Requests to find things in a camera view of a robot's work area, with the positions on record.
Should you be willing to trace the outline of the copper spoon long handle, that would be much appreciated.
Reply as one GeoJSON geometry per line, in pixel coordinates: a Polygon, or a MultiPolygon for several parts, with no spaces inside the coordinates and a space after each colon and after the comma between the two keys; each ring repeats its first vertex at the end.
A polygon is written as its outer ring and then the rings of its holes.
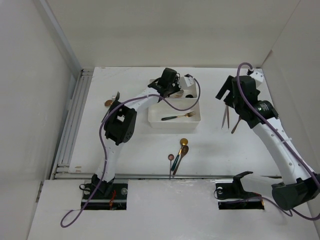
{"type": "Polygon", "coordinates": [[[113,101],[111,99],[109,99],[104,103],[104,106],[105,107],[110,107],[112,104],[113,104],[113,101]]]}

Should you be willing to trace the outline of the silver-handled black fork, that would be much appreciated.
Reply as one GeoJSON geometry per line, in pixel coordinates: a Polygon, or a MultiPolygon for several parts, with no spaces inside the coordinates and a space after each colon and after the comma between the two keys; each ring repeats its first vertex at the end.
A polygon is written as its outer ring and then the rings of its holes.
{"type": "Polygon", "coordinates": [[[112,102],[118,101],[120,98],[120,92],[118,91],[115,95],[112,96],[112,102]]]}

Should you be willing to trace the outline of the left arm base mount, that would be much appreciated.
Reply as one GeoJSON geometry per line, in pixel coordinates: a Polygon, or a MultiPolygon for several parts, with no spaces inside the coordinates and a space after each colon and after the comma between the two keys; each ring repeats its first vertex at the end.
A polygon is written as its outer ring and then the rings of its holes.
{"type": "Polygon", "coordinates": [[[127,209],[128,182],[114,183],[105,196],[97,191],[84,210],[122,211],[127,209]]]}

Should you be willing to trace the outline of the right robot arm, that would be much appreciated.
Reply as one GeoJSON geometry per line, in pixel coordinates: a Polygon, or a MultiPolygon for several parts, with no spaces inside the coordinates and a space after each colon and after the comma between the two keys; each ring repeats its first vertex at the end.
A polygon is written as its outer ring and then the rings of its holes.
{"type": "Polygon", "coordinates": [[[264,143],[279,169],[282,181],[245,171],[233,176],[231,183],[217,184],[222,190],[219,199],[267,196],[288,211],[318,196],[320,176],[297,153],[272,103],[258,99],[260,91],[257,86],[262,79],[262,75],[258,78],[253,75],[230,75],[216,98],[233,108],[240,120],[245,121],[264,143]]]}

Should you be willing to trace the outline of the rose gold fork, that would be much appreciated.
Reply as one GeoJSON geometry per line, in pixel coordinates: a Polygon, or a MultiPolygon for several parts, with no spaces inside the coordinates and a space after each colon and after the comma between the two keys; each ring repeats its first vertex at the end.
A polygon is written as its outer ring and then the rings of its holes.
{"type": "Polygon", "coordinates": [[[238,120],[237,120],[237,122],[236,122],[236,124],[235,124],[235,126],[234,126],[233,129],[231,130],[231,134],[234,134],[234,133],[235,133],[235,131],[237,130],[237,127],[238,127],[238,125],[239,125],[239,123],[240,123],[241,120],[242,120],[242,118],[239,116],[239,117],[238,117],[238,120]]]}

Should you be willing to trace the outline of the beige ceramic spoon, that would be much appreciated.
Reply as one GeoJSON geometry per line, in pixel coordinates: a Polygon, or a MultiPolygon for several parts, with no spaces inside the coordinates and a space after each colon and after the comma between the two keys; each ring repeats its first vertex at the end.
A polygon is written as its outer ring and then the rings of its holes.
{"type": "Polygon", "coordinates": [[[183,96],[183,93],[178,93],[178,92],[177,92],[174,97],[175,97],[175,98],[181,98],[182,96],[183,96]]]}

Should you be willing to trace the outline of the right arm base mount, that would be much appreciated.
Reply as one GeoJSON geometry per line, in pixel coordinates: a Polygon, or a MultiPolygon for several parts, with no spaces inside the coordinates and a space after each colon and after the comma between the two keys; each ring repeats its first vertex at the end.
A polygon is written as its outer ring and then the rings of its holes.
{"type": "Polygon", "coordinates": [[[243,188],[241,180],[251,176],[252,171],[244,171],[230,179],[215,181],[215,198],[218,200],[219,210],[264,210],[261,195],[243,188]]]}

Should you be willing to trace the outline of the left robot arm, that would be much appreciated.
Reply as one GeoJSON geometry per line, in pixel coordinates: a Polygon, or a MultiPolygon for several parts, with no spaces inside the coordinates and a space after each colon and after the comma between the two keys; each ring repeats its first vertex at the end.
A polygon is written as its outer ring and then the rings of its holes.
{"type": "Polygon", "coordinates": [[[120,102],[119,97],[116,97],[99,128],[104,158],[91,178],[94,192],[100,198],[111,195],[116,163],[124,143],[133,136],[137,114],[178,92],[178,80],[177,71],[165,68],[159,78],[153,80],[141,94],[131,100],[120,102]]]}

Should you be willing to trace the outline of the green-handled gold fork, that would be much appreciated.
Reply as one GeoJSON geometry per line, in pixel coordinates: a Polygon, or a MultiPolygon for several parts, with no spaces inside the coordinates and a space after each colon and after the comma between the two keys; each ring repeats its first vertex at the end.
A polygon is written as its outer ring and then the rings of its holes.
{"type": "Polygon", "coordinates": [[[168,120],[173,120],[173,119],[182,118],[182,117],[189,118],[189,117],[193,117],[194,115],[196,115],[196,112],[191,111],[191,112],[188,112],[183,115],[174,115],[174,116],[163,117],[163,118],[161,118],[161,121],[168,121],[168,120]]]}

